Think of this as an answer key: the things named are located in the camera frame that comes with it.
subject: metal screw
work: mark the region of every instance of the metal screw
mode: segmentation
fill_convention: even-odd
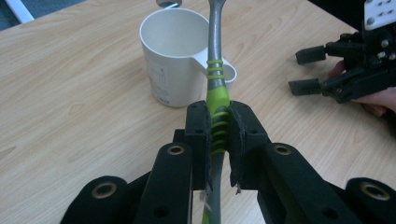
[[[389,41],[388,40],[383,40],[382,42],[381,42],[381,48],[386,48],[387,46],[389,46]]]
[[[388,201],[390,199],[390,195],[386,190],[369,182],[361,183],[361,191],[379,201]]]
[[[92,190],[92,197],[95,199],[104,199],[116,192],[117,185],[113,182],[105,182],[97,185]]]
[[[280,154],[283,156],[289,156],[291,154],[291,150],[287,147],[276,147],[276,148],[274,148],[274,151],[277,154]]]
[[[367,25],[373,25],[374,22],[375,22],[375,19],[374,19],[373,17],[370,17],[370,18],[367,20]]]
[[[389,60],[395,60],[396,59],[396,54],[395,53],[391,53],[388,57]]]
[[[385,53],[385,51],[379,52],[377,55],[378,59],[382,59],[385,58],[387,56],[387,54]]]
[[[174,156],[180,155],[184,152],[184,147],[181,146],[171,146],[168,148],[168,153]]]

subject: mug handle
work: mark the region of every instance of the mug handle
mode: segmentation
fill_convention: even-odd
[[[194,65],[206,76],[207,49],[204,49],[201,52],[192,55],[191,58],[194,62]],[[225,76],[225,85],[227,87],[227,90],[230,91],[238,74],[236,72],[236,69],[227,60],[225,60],[224,58],[222,58],[222,60]]]

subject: black mechanical part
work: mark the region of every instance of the black mechanical part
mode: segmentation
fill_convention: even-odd
[[[325,47],[302,49],[297,63],[306,64],[326,59],[326,54],[341,57],[346,71],[337,77],[290,81],[294,95],[322,94],[342,104],[396,85],[396,23],[373,31],[342,34]]]
[[[130,184],[114,176],[93,180],[62,223],[191,223],[193,183],[209,181],[203,175],[207,163],[195,164],[206,161],[202,141],[211,138],[206,113],[197,113],[201,109],[207,109],[205,102],[189,106],[186,130],[175,131],[174,143],[160,149],[151,172]],[[232,102],[231,114],[231,185],[258,191],[266,223],[396,223],[396,192],[389,186],[356,178],[340,189],[323,180],[297,149],[271,143],[249,106]],[[191,147],[195,143],[204,148]]]

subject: human hand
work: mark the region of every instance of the human hand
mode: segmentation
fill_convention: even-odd
[[[345,71],[344,61],[338,62],[329,77],[336,77]],[[362,107],[376,116],[383,116],[388,109],[396,113],[396,88],[389,87],[371,95],[363,96],[353,102],[361,103]]]

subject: wooden table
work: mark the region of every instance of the wooden table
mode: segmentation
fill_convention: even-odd
[[[183,7],[208,18],[207,1]],[[88,182],[135,180],[184,128],[186,109],[150,93],[138,29],[157,9],[153,0],[88,0],[0,33],[1,223],[58,223]],[[396,142],[384,120],[354,103],[295,97],[288,86],[325,78],[337,62],[300,66],[297,50],[350,27],[305,0],[229,0],[222,27],[223,56],[239,72],[231,97],[252,107],[273,142],[298,148],[339,187],[367,176],[396,189]],[[256,192],[235,196],[229,173],[226,162],[223,222],[263,223]],[[193,205],[199,223],[203,204]]]

